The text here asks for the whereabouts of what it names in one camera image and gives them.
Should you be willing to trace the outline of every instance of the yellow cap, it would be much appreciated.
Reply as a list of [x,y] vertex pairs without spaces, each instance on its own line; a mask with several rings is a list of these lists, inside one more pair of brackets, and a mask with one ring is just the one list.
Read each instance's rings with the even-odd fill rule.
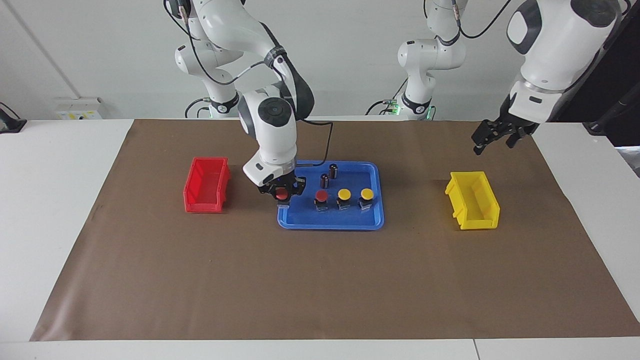
[[373,190],[371,189],[362,189],[362,191],[360,192],[360,197],[363,198],[366,201],[369,201],[371,199],[373,199]]
[[342,189],[338,192],[338,199],[342,201],[347,201],[351,198],[351,191],[347,189]]

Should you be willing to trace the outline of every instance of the wall socket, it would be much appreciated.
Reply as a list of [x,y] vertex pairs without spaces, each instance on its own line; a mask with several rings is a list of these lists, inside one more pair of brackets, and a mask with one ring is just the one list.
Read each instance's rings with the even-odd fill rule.
[[59,99],[63,102],[56,107],[56,115],[60,120],[103,119],[104,108],[98,98]]

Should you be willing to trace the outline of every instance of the black cylinder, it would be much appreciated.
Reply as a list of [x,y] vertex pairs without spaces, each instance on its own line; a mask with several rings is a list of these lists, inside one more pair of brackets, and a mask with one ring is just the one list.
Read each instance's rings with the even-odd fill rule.
[[329,165],[329,178],[330,179],[338,178],[338,165],[336,164]]
[[321,189],[329,188],[329,176],[327,174],[320,175],[320,188]]

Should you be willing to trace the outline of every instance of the white robot link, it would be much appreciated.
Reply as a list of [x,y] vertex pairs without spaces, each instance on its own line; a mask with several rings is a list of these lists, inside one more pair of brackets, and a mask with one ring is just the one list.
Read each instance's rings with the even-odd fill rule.
[[482,154],[510,135],[507,146],[554,119],[570,90],[595,62],[621,17],[617,0],[526,0],[511,17],[507,36],[525,62],[494,121],[484,120],[472,139]]
[[407,75],[406,90],[399,94],[393,110],[410,120],[425,120],[436,79],[431,70],[451,70],[461,67],[467,55],[460,41],[460,17],[467,0],[432,0],[426,7],[427,26],[436,35],[433,39],[411,40],[400,46],[398,62]]
[[[296,177],[294,171],[296,121],[306,119],[314,107],[311,89],[269,28],[244,9],[244,1],[167,0],[167,4],[173,15],[185,22],[191,36],[198,39],[190,42],[196,48],[191,49],[191,54],[187,47],[177,50],[180,68],[204,81],[212,101],[229,110],[225,116],[232,116],[230,109],[237,108],[244,131],[259,144],[258,151],[244,165],[244,173],[260,192],[271,194],[278,205],[288,205],[291,196],[302,194],[306,184],[306,179]],[[235,78],[216,67],[235,61],[245,52],[263,57],[263,63],[280,80],[240,96],[232,83]],[[211,72],[203,69],[208,66]],[[220,113],[221,108],[214,110]]]

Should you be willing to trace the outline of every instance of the white table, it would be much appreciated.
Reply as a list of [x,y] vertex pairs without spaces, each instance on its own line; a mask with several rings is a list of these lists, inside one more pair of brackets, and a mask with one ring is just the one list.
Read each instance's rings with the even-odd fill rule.
[[[32,121],[0,135],[0,359],[640,359],[640,338],[28,343],[131,124]],[[640,179],[580,124],[544,124],[534,139],[640,316]]]

